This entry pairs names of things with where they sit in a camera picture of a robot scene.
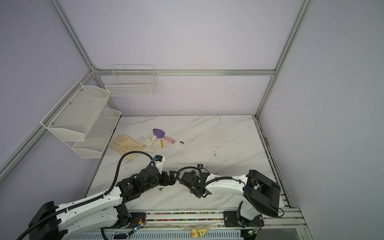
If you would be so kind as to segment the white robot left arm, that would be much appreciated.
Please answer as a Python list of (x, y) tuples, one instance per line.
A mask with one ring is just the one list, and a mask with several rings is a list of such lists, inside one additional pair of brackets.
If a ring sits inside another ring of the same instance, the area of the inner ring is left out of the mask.
[(107, 190), (66, 204), (56, 205), (53, 201), (43, 204), (18, 238), (67, 240), (93, 229), (127, 227), (132, 217), (126, 203), (157, 186), (174, 185), (178, 175), (175, 171), (163, 171), (164, 157), (145, 154), (149, 164), (138, 174), (118, 181), (124, 158), (133, 154), (133, 151), (125, 153), (119, 159)]

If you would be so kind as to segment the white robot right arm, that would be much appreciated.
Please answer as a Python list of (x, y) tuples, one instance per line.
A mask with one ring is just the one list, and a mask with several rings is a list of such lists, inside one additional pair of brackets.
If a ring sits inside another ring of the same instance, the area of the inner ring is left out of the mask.
[(226, 227), (262, 228), (263, 216), (282, 218), (285, 215), (279, 213), (280, 185), (256, 170), (241, 176), (219, 176), (199, 165), (181, 168), (175, 178), (199, 199), (215, 194), (241, 196), (236, 211), (224, 212)]

